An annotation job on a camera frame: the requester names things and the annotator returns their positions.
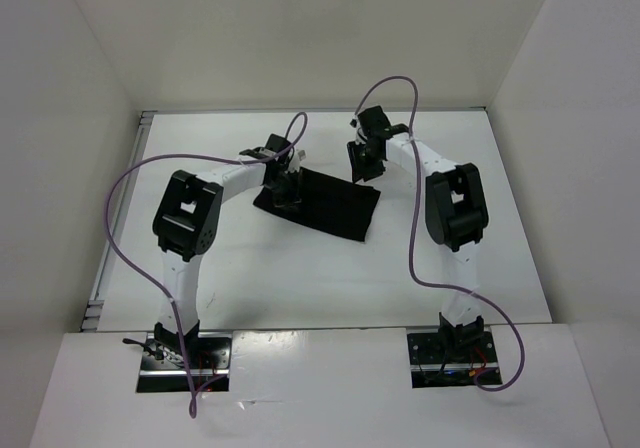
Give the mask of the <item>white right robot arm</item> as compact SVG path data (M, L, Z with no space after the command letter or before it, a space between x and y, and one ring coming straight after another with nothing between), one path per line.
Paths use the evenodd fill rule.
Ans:
M392 163L421 182L419 207L443 261L443 284L455 286L439 314L438 348L448 361L474 350L484 331L479 301L477 253L489 217L479 169L455 163L416 139L405 124L393 125L379 106L351 121L356 138L347 144L352 180L369 181Z

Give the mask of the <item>black skirt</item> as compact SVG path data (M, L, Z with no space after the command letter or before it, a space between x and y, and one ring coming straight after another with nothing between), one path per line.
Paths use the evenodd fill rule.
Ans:
M288 207L277 206L274 196L273 190L263 188L253 206L310 229L364 242L381 192L302 168L299 202Z

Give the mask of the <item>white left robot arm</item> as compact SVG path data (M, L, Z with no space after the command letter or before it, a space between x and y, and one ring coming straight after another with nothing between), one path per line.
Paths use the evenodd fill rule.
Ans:
M168 293L154 326L154 341L176 367L192 365L199 355L199 273L215 240L223 204L262 187L278 208L297 210L304 158L304 151L272 134L265 146L241 151L230 164L201 174L177 170L170 177L152 223L162 252L162 285Z

